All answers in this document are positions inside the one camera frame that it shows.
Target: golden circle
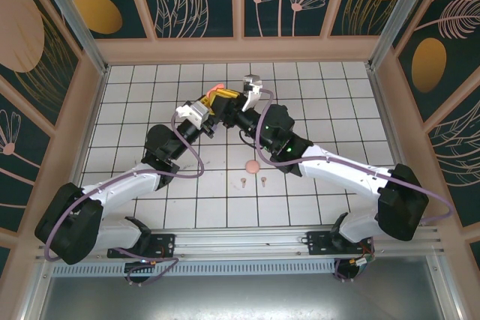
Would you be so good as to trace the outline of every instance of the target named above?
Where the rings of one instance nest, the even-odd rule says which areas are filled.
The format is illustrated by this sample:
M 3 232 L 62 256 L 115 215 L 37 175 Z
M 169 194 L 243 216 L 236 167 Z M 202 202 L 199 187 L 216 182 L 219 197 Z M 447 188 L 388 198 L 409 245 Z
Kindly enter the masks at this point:
M 112 34 L 122 27 L 120 10 L 111 0 L 73 0 L 87 28 L 101 34 Z
M 442 79 L 447 52 L 442 42 L 428 37 L 418 46 L 412 60 L 413 85 L 422 93 L 432 91 Z
M 44 52 L 43 23 L 34 0 L 0 0 L 0 64 L 21 73 L 36 67 Z

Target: tile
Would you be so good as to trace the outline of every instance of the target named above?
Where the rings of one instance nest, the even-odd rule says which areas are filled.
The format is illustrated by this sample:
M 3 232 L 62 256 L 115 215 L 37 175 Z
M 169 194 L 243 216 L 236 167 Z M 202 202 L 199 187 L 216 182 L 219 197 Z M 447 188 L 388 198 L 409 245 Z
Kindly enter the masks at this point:
M 157 65 L 135 65 L 132 82 L 155 82 Z
M 258 75 L 261 80 L 273 80 L 273 63 L 250 63 L 250 71 L 252 74 Z
M 152 101 L 152 84 L 132 84 L 128 93 L 128 102 L 148 102 Z
M 181 82 L 178 84 L 178 101 L 194 102 L 202 96 L 201 82 Z
M 299 73 L 296 63 L 274 63 L 274 74 L 276 80 L 294 79 L 298 80 Z
M 355 118 L 351 99 L 328 99 L 328 108 L 332 119 Z
M 312 142 L 334 142 L 330 120 L 307 120 L 308 139 Z
M 121 128 L 122 126 L 120 124 L 95 126 L 91 146 L 117 146 Z
M 358 194 L 348 194 L 347 198 L 351 212 L 368 210 L 375 206 L 374 202 Z
M 315 179 L 316 193 L 319 195 L 322 194 L 343 194 L 345 195 L 344 187 L 324 179 L 317 178 Z
M 243 80 L 250 74 L 250 63 L 232 63 L 226 65 L 226 78 L 228 80 Z
M 129 200 L 123 205 L 114 208 L 107 214 L 109 220 L 124 219 L 125 217 L 133 217 L 135 215 L 136 200 Z
M 299 79 L 322 79 L 318 62 L 297 62 Z
M 117 148 L 91 148 L 88 153 L 86 172 L 111 172 Z
M 124 123 L 148 123 L 152 103 L 127 103 Z
M 129 89 L 130 84 L 108 84 L 105 88 L 102 103 L 125 103 Z
M 320 62 L 323 79 L 345 79 L 344 68 L 340 62 Z
M 240 130 L 237 127 L 231 127 L 230 129 L 226 130 L 226 137 L 227 137 L 228 145 L 243 144 L 243 141 L 240 139 L 239 131 Z M 244 133 L 242 135 L 247 142 L 250 142 L 250 143 L 254 142 L 254 140 L 252 138 L 249 138 L 249 137 L 245 136 Z
M 350 160 L 357 161 L 362 164 L 367 163 L 365 150 L 362 142 L 339 142 L 337 143 L 338 154 Z
M 182 181 L 182 180 L 179 179 L 179 178 L 175 178 L 175 179 L 172 180 L 171 183 L 177 182 L 177 181 Z M 165 200 L 167 198 L 167 189 L 168 189 L 168 185 L 166 187 L 162 187 L 159 190 L 152 191 L 151 193 L 142 194 L 142 195 L 138 196 L 137 198 L 138 198 L 138 200 L 141 200 L 141 199 L 147 199 L 147 200 L 162 199 L 162 200 Z
M 166 200 L 137 201 L 135 217 L 150 229 L 163 229 L 166 203 Z
M 305 119 L 305 116 L 303 114 L 303 103 L 301 99 L 280 100 L 280 104 L 288 108 L 288 115 L 290 115 L 290 117 L 294 120 Z
M 374 97 L 370 80 L 368 79 L 348 79 L 348 87 L 352 97 Z
M 180 82 L 202 82 L 203 64 L 182 64 L 180 67 Z
M 205 170 L 225 170 L 227 168 L 226 145 L 201 145 L 200 157 Z
M 303 120 L 297 120 L 295 125 L 293 125 L 293 131 L 295 134 L 300 136 L 303 139 L 307 139 L 307 123 Z
M 126 172 L 140 164 L 142 158 L 143 147 L 118 148 L 113 171 Z
M 362 140 L 357 120 L 332 120 L 331 122 L 337 142 L 358 142 Z
M 198 145 L 193 145 L 193 149 L 198 153 Z M 180 167 L 180 170 L 196 171 L 198 160 L 190 150 L 186 150 L 177 160 L 173 160 Z
M 346 195 L 318 195 L 322 225 L 333 225 L 343 213 L 348 213 Z
M 153 101 L 177 101 L 179 91 L 177 82 L 156 83 L 153 91 Z
M 258 198 L 259 226 L 288 226 L 287 197 Z
M 196 172 L 179 172 L 184 175 L 195 175 Z M 168 192 L 166 197 L 168 199 L 186 199 L 197 197 L 197 182 L 198 178 L 183 179 L 175 178 L 168 184 Z
M 243 92 L 243 80 L 228 80 L 226 83 L 227 89 Z
M 95 185 L 101 181 L 105 181 L 111 178 L 111 172 L 86 172 L 83 174 L 81 187 L 86 185 Z
M 226 171 L 206 171 L 198 180 L 198 197 L 221 198 L 227 194 Z
M 289 196 L 288 204 L 291 225 L 319 225 L 321 223 L 316 195 Z
M 180 65 L 158 65 L 155 82 L 179 82 Z
M 214 144 L 226 144 L 227 143 L 227 129 L 222 124 L 217 125 L 213 138 L 207 137 L 203 134 L 200 136 L 200 144 L 202 145 L 214 145 Z
M 323 80 L 300 80 L 301 97 L 304 99 L 324 98 Z
M 248 174 L 245 170 L 229 170 L 226 176 L 226 194 L 228 197 L 257 195 L 255 175 Z M 246 179 L 245 187 L 242 187 L 242 178 Z
M 347 81 L 345 79 L 324 79 L 327 98 L 350 97 Z
M 225 88 L 227 88 L 227 82 L 203 82 L 202 84 L 202 95 L 205 95 L 207 94 L 207 92 L 212 89 L 214 86 L 218 85 L 218 84 L 223 84 L 225 86 Z
M 109 84 L 129 83 L 132 80 L 133 65 L 115 66 L 110 69 L 108 76 Z
M 326 99 L 304 99 L 303 109 L 306 119 L 330 119 L 329 106 Z
M 125 113 L 125 103 L 102 104 L 97 119 L 99 124 L 121 124 Z
M 118 146 L 144 146 L 147 136 L 147 124 L 126 124 L 121 127 Z
M 273 98 L 277 99 L 277 87 L 275 86 L 276 82 L 263 82 L 263 88 L 266 90 L 269 90 L 273 93 Z M 269 95 L 268 94 L 262 94 L 262 99 L 263 100 L 268 100 Z
M 359 119 L 358 126 L 360 127 L 361 138 L 364 141 L 387 140 L 380 119 Z
M 195 199 L 166 201 L 165 229 L 192 229 L 195 227 Z
M 257 198 L 228 198 L 227 205 L 229 228 L 258 226 Z
M 348 79 L 368 78 L 365 64 L 361 61 L 346 61 L 343 63 L 343 68 Z
M 333 154 L 338 154 L 337 144 L 335 142 L 321 142 L 320 144 L 317 144 L 317 145 L 322 149 L 330 151 Z
M 260 169 L 256 174 L 256 192 L 258 196 L 286 195 L 285 174 L 278 169 Z
M 392 152 L 387 142 L 364 142 L 368 163 L 375 166 L 392 165 Z
M 278 99 L 299 99 L 300 83 L 298 80 L 276 80 Z
M 245 169 L 249 160 L 255 159 L 254 150 L 245 144 L 228 145 L 226 165 L 228 169 Z
M 357 118 L 379 118 L 377 103 L 373 98 L 352 99 Z
M 225 82 L 227 80 L 226 64 L 205 64 L 203 66 L 204 82 Z
M 164 103 L 152 103 L 150 109 L 150 123 L 170 123 L 175 109 L 177 108 L 176 102 L 164 102 Z
M 198 199 L 196 206 L 197 228 L 224 228 L 227 226 L 226 199 Z
M 316 194 L 315 180 L 306 176 L 285 174 L 286 193 L 291 195 L 313 195 Z

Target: pink object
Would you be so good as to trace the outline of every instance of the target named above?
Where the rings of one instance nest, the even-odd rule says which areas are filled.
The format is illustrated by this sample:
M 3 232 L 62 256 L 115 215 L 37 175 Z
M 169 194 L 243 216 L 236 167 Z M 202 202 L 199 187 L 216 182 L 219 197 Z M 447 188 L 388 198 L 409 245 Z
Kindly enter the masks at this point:
M 256 160 L 249 160 L 245 164 L 245 170 L 248 174 L 256 174 L 260 170 L 260 164 Z

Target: white tile floor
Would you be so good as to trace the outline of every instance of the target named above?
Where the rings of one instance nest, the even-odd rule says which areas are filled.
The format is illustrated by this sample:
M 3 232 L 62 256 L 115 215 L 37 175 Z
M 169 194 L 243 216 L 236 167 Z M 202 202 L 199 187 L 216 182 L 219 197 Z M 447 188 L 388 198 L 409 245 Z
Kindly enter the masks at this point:
M 393 159 L 362 63 L 299 62 L 142 65 L 113 67 L 85 160 L 82 184 L 126 171 L 143 157 L 148 129 L 169 123 L 185 100 L 196 100 L 223 82 L 242 89 L 242 77 L 260 75 L 264 87 L 288 107 L 294 130 L 336 154 L 375 166 Z M 261 111 L 266 101 L 256 107 Z M 175 179 L 168 187 L 133 199 L 115 215 L 132 216 L 152 229 L 332 224 L 365 201 L 321 179 L 299 178 L 267 166 L 245 171 L 256 159 L 239 132 L 219 127 L 196 145 L 205 163 L 199 180 Z M 176 161 L 195 172 L 190 153 Z M 266 177 L 265 187 L 260 179 Z M 246 178 L 242 187 L 241 178 Z

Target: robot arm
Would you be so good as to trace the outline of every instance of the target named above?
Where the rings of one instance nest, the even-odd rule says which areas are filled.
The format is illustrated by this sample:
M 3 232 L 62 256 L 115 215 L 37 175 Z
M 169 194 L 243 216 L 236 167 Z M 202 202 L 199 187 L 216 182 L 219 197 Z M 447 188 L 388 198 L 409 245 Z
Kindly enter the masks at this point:
M 246 76 L 244 94 L 219 89 L 209 92 L 195 103 L 187 102 L 177 109 L 177 114 L 186 118 L 177 127 L 178 132 L 189 144 L 193 144 L 202 133 L 212 137 L 216 126 L 222 123 L 227 128 L 239 127 L 254 139 L 260 119 L 254 106 L 260 98 L 261 88 L 262 84 L 257 76 Z M 342 214 L 332 228 L 331 242 L 341 250 L 341 244 L 357 243 L 380 233 L 404 241 L 411 240 L 428 198 L 391 181 L 329 161 L 335 157 L 356 164 L 357 167 L 373 168 L 329 153 L 301 138 L 293 132 L 294 123 L 285 106 L 271 105 L 268 109 L 260 130 L 259 143 L 271 154 L 271 161 L 280 163 L 317 155 L 325 156 L 327 160 L 309 160 L 277 168 L 297 176 L 334 182 L 369 199 L 372 204 L 371 208 L 365 211 Z M 147 152 L 142 163 L 128 172 L 151 169 L 173 175 L 179 170 L 173 160 L 187 150 L 171 129 L 162 124 L 155 125 L 148 131 L 145 148 Z M 419 184 L 407 166 L 399 164 L 394 170 L 374 169 L 376 174 Z M 53 238 L 52 250 L 68 264 L 81 261 L 92 250 L 112 247 L 136 247 L 137 253 L 142 253 L 149 245 L 150 233 L 146 226 L 131 217 L 115 221 L 103 218 L 127 201 L 165 187 L 172 179 L 173 176 L 142 173 L 111 184 L 101 193 L 88 198 L 68 216 Z M 65 209 L 83 194 L 98 188 L 98 185 L 89 185 L 82 189 L 73 184 L 61 187 L 38 223 L 35 230 L 37 238 L 45 243 Z

